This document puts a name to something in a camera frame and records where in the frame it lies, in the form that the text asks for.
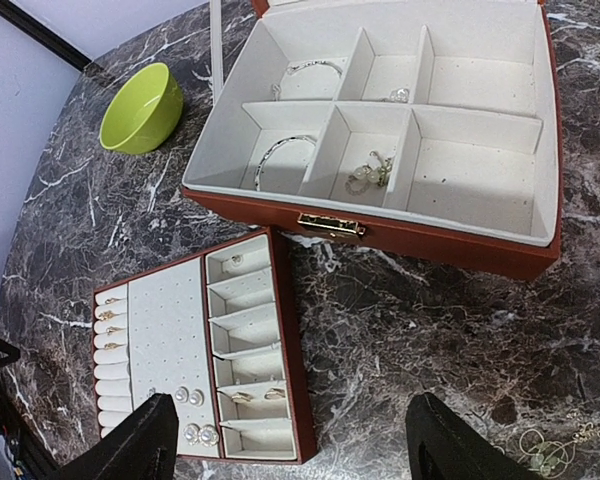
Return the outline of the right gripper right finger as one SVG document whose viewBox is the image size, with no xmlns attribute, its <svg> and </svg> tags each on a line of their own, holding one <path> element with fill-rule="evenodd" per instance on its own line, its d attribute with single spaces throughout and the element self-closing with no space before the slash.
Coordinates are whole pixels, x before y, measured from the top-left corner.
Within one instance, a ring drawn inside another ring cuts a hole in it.
<svg viewBox="0 0 600 480">
<path fill-rule="evenodd" d="M 432 393 L 411 399 L 405 425 L 413 479 L 535 477 L 493 447 Z"/>
</svg>

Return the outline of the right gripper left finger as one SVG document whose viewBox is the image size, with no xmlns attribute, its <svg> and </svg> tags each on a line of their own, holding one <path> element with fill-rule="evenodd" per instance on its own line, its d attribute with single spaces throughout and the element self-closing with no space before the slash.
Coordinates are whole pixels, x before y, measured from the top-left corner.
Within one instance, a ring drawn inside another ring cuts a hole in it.
<svg viewBox="0 0 600 480">
<path fill-rule="evenodd" d="M 173 399 L 156 393 L 89 451 L 59 470 L 61 479 L 171 479 L 179 421 Z"/>
</svg>

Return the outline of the red jewelry tray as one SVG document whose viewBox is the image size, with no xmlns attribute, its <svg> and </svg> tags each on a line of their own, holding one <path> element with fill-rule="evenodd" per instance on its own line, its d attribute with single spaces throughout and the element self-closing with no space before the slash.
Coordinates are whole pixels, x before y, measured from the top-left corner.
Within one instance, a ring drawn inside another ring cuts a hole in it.
<svg viewBox="0 0 600 480">
<path fill-rule="evenodd" d="M 243 263 L 231 264 L 233 255 Z M 260 229 L 93 293 L 97 421 L 109 434 L 148 397 L 172 397 L 181 456 L 302 464 L 317 452 L 285 239 Z M 204 394 L 200 407 L 175 391 Z M 266 400 L 270 388 L 286 398 Z M 253 396 L 236 404 L 235 392 Z M 213 425 L 219 442 L 189 444 L 183 430 Z"/>
</svg>

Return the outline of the red jewelry box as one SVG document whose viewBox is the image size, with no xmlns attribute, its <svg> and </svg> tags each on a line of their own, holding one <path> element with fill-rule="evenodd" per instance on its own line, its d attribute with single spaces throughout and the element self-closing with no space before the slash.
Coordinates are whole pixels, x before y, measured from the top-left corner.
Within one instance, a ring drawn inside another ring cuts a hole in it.
<svg viewBox="0 0 600 480">
<path fill-rule="evenodd" d="M 236 222 L 531 280 L 560 257 L 562 125 L 540 1 L 257 1 L 197 140 L 186 197 Z M 332 100 L 274 101 L 287 66 Z M 317 140 L 294 194 L 258 192 L 275 141 Z"/>
</svg>

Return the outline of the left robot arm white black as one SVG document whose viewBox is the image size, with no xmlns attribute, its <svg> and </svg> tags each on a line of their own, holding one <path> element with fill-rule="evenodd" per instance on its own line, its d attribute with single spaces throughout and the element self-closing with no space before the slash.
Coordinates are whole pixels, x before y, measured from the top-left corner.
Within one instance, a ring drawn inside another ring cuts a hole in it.
<svg viewBox="0 0 600 480">
<path fill-rule="evenodd" d="M 20 359 L 20 350 L 0 338 L 0 370 Z M 0 438 L 14 479 L 44 479 L 57 464 L 7 398 L 0 385 Z"/>
</svg>

